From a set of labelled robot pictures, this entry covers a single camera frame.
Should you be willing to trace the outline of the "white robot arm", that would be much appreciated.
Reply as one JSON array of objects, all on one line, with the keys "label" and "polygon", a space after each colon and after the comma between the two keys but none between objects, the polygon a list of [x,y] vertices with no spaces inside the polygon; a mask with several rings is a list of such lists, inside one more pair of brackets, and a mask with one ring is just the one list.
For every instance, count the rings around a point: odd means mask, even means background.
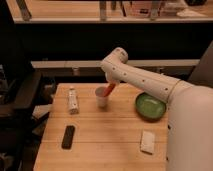
[{"label": "white robot arm", "polygon": [[117,47],[101,61],[109,82],[124,81],[168,105],[166,171],[213,171],[213,88],[135,68]]}]

